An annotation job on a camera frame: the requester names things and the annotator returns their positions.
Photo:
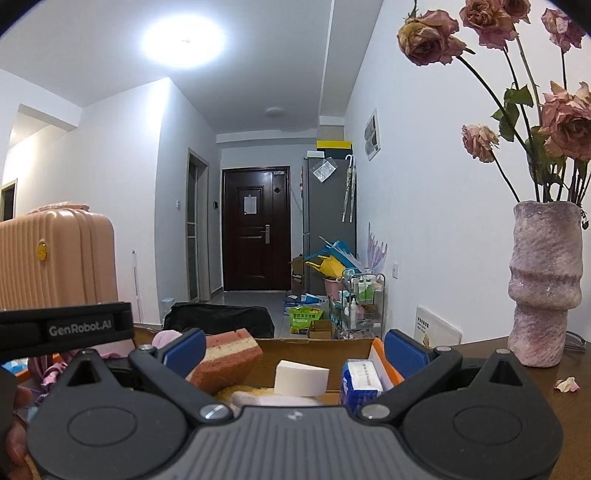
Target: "tile floor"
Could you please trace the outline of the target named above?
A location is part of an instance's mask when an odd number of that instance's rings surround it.
[[[246,291],[226,291],[209,301],[214,305],[232,305],[236,307],[265,307],[275,325],[276,338],[305,338],[305,335],[290,333],[290,318],[283,315],[283,299],[290,292],[264,293]]]

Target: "ceiling lamp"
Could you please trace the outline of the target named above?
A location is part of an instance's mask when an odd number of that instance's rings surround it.
[[[285,113],[285,109],[279,106],[272,106],[265,110],[265,115],[271,118],[282,116]]]
[[[170,17],[152,25],[144,37],[146,55],[163,65],[192,69],[218,57],[224,47],[222,31],[194,15]]]

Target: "sponge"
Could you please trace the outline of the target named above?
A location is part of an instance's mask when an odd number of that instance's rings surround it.
[[[246,329],[207,337],[205,357],[187,381],[210,395],[243,384],[262,358],[261,347]]]
[[[326,393],[329,369],[282,360],[275,371],[275,394],[317,397]]]

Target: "door frame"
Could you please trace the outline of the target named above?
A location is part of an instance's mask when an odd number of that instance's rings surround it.
[[[18,179],[15,179],[0,186],[0,222],[3,221],[4,217],[4,194],[6,190],[10,190],[11,188],[14,188],[14,201],[12,202],[12,218],[15,218],[17,214],[17,183]]]
[[[222,282],[224,284],[224,290],[226,287],[226,265],[224,263],[224,253],[226,251],[225,239],[226,239],[226,182],[227,182],[227,174],[228,173],[257,173],[257,172],[275,172],[275,171],[283,171],[285,173],[285,186],[287,188],[286,191],[286,199],[287,199],[287,226],[288,226],[288,238],[289,238],[289,251],[292,251],[292,238],[291,238],[291,167],[289,165],[283,166],[275,166],[275,167],[239,167],[239,168],[223,168],[222,169]]]
[[[209,301],[212,298],[212,289],[210,284],[209,271],[209,163],[201,156],[197,155],[189,148],[187,154],[187,169],[185,181],[185,201],[184,201],[184,265],[185,277],[187,281],[187,298],[191,299],[189,290],[189,258],[187,255],[187,186],[189,183],[189,165],[193,163],[197,167],[197,225],[195,233],[197,237],[197,292],[199,293],[199,302]]]

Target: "fallen petal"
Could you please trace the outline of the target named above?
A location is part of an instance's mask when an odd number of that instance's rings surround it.
[[[566,380],[558,380],[554,388],[560,390],[562,393],[576,392],[580,389],[577,382],[574,381],[574,377],[568,377]]]

